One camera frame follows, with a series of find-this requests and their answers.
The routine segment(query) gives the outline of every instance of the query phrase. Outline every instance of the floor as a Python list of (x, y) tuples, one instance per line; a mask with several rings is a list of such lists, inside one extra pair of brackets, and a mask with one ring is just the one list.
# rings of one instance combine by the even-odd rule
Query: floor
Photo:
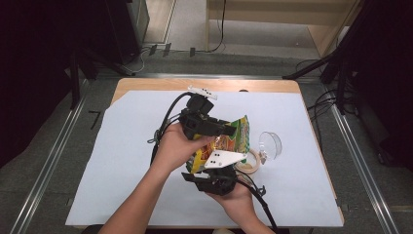
[[(143, 68), (137, 76), (146, 77), (153, 73), (167, 73), (202, 77), (226, 74), (275, 79), (309, 64), (311, 60), (308, 59), (319, 59), (309, 33), (303, 25), (255, 23), (243, 25), (242, 29), (235, 23), (225, 23), (225, 46), (220, 47), (219, 53), (213, 55), (197, 53), (193, 58), (189, 58), (186, 52), (190, 47), (195, 47), (197, 50), (205, 48), (205, 25), (202, 25), (204, 22), (201, 21), (205, 18), (201, 10), (204, 8), (203, 2), (177, 0), (170, 22), (167, 23), (169, 26), (166, 28), (169, 30), (166, 31), (169, 33), (167, 36), (164, 35), (161, 42), (171, 43), (172, 49), (185, 53), (170, 53), (167, 57), (163, 57), (162, 53), (153, 56), (146, 53), (127, 67), (135, 70)], [(188, 16), (194, 19), (193, 25), (184, 23)], [(209, 24), (210, 45), (213, 47), (218, 44), (219, 31), (216, 21), (211, 21)], [(267, 37), (268, 30), (277, 31), (278, 36)], [(240, 34), (243, 35), (243, 40), (239, 38), (240, 36), (236, 36)], [(55, 162), (49, 180), (45, 181), (47, 187), (39, 194), (40, 200), (35, 203), (33, 217), (30, 217), (26, 226), (22, 228), (25, 231), (18, 232), (14, 229), (13, 233), (82, 232), (74, 227), (65, 226), (64, 223), (100, 128), (101, 116), (93, 127), (96, 119), (95, 112), (100, 111), (104, 114), (116, 84), (121, 78), (105, 68), (99, 71), (98, 79), (87, 82), (84, 86), (83, 108), (77, 113), (78, 120), (72, 126), (67, 142), (59, 152), (60, 156)], [(307, 78), (298, 81), (307, 106), (314, 104), (315, 100), (325, 92), (324, 85), (317, 80), (318, 76), (319, 70), (315, 70), (308, 74)], [(334, 83), (327, 88), (333, 89)], [(70, 95), (56, 108), (27, 149), (0, 169), (0, 233), (10, 233), (12, 230), (27, 195), (36, 184), (43, 165), (48, 162), (51, 149), (66, 123), (67, 116), (72, 114), (68, 106), (70, 106)], [(358, 118), (352, 115), (346, 117), (363, 159), (375, 178), (398, 227), (399, 232), (393, 233), (413, 233), (411, 225), (413, 174), (404, 168), (389, 168), (381, 165), (377, 160), (376, 150)], [(320, 116), (319, 124), (323, 138), (324, 161), (346, 222), (343, 228), (315, 228), (313, 233), (385, 233), (336, 117), (328, 111)], [(291, 230), (294, 234), (308, 232), (308, 228)]]

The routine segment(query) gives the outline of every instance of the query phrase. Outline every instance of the snack bag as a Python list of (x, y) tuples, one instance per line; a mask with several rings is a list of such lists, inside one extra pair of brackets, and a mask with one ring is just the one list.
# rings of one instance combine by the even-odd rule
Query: snack bag
[(189, 173), (195, 174), (204, 169), (209, 155), (214, 149), (226, 150), (231, 152), (247, 153), (249, 151), (249, 123), (246, 115), (229, 125), (236, 127), (232, 136), (219, 136), (215, 141), (198, 149), (186, 162), (186, 169)]

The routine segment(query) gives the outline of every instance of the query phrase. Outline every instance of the wooden table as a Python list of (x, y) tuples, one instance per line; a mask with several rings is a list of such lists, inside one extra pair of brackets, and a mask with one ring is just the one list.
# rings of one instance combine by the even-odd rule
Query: wooden table
[[(350, 25), (360, 0), (227, 0), (225, 20), (309, 25), (321, 57), (326, 56), (343, 28)], [(206, 1), (206, 49), (209, 20), (222, 20), (224, 0)]]
[[(231, 120), (239, 116), (233, 112), (247, 114), (253, 126), (250, 138), (258, 138), (262, 133), (257, 130), (259, 125), (277, 126), (283, 144), (282, 155), (279, 161), (273, 161), (277, 164), (267, 162), (262, 166), (254, 174), (254, 180), (258, 186), (265, 183), (267, 195), (264, 199), (279, 227), (343, 225), (344, 218), (336, 205), (334, 189), (295, 81), (185, 78), (125, 78), (119, 82), (66, 225), (102, 224), (116, 211), (149, 167), (152, 149), (146, 140), (160, 124), (158, 118), (163, 118), (173, 99), (189, 85), (208, 88), (218, 94), (211, 111), (216, 111), (214, 114), (224, 114)], [(274, 114), (248, 111), (257, 107), (251, 106), (245, 98), (269, 113), (278, 106), (276, 116), (281, 119), (273, 123)], [(292, 105), (287, 104), (291, 99), (294, 99)], [(239, 100), (243, 101), (242, 106), (235, 103)], [(235, 227), (219, 205), (197, 191), (193, 183), (183, 180), (182, 170), (186, 171), (184, 166), (170, 175), (149, 227)], [(268, 222), (259, 203), (255, 200), (254, 203), (257, 215)]]

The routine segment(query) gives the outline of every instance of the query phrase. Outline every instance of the wooden desk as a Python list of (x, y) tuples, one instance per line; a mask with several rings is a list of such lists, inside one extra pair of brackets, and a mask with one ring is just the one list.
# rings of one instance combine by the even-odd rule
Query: wooden desk
[[(254, 180), (258, 186), (266, 186), (264, 199), (279, 227), (343, 225), (344, 218), (335, 203), (335, 193), (295, 81), (178, 78), (128, 78), (119, 82), (66, 225), (102, 224), (116, 211), (149, 167), (153, 145), (146, 140), (158, 128), (173, 99), (189, 85), (218, 94), (211, 111), (213, 117), (232, 120), (241, 117), (241, 113), (247, 114), (253, 126), (252, 148), (258, 142), (251, 139), (263, 132), (259, 125), (265, 125), (265, 130), (268, 126), (277, 129), (273, 132), (282, 139), (282, 155), (273, 161), (277, 163), (267, 162), (261, 167)], [(176, 111), (184, 102), (177, 104)], [(271, 114), (276, 107), (279, 113)], [(251, 108), (270, 114), (248, 111)], [(218, 204), (200, 193), (193, 183), (183, 180), (180, 172), (184, 171), (182, 166), (170, 175), (150, 227), (235, 227)], [(259, 203), (254, 203), (257, 215), (267, 223)]]
[[(206, 1), (206, 49), (209, 20), (222, 20), (223, 0)], [(359, 0), (227, 0), (225, 20), (307, 24), (321, 57), (357, 14)]]

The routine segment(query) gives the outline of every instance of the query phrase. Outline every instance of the gray carpet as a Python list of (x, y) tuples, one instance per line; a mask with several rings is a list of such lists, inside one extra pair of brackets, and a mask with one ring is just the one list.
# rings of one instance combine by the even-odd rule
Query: gray carpet
[[(157, 53), (152, 57), (145, 54), (143, 58), (145, 68), (137, 74), (141, 77), (150, 76), (150, 73), (172, 73), (255, 75), (265, 76), (262, 77), (263, 79), (275, 79), (276, 76), (292, 73), (296, 69), (296, 64), (302, 61), (294, 58), (209, 54), (196, 54), (193, 58), (189, 58), (186, 53), (170, 53), (165, 58), (162, 53)], [(139, 69), (141, 65), (139, 58), (136, 58), (128, 67)], [(310, 76), (318, 75), (318, 70), (310, 74)], [(99, 77), (91, 83), (83, 111), (65, 146), (43, 199), (28, 226), (27, 233), (81, 233), (81, 230), (65, 226), (64, 223), (70, 210), (67, 202), (74, 198), (102, 120), (100, 116), (96, 126), (91, 130), (96, 115), (89, 111), (104, 112), (110, 104), (119, 78), (120, 76), (113, 71), (101, 68)], [(317, 97), (324, 92), (323, 86), (310, 78), (301, 79), (299, 85), (308, 106), (314, 104)], [(67, 96), (29, 147), (0, 170), (0, 233), (8, 233), (12, 229), (19, 215), (19, 209), (67, 117), (69, 106), (70, 96)], [(389, 204), (392, 206), (412, 205), (413, 175), (405, 169), (387, 168), (380, 165), (362, 125), (356, 117), (349, 118), (357, 140), (365, 153), (364, 156), (372, 173), (378, 178), (378, 183)], [(344, 208), (343, 214), (346, 221), (343, 228), (315, 228), (313, 233), (382, 233), (382, 227), (331, 112), (320, 116), (319, 124), (325, 164), (336, 191), (338, 203)], [(394, 214), (401, 233), (413, 233), (413, 227), (410, 224), (412, 217), (412, 213)], [(291, 233), (308, 233), (308, 231), (308, 228), (297, 228), (292, 229)]]

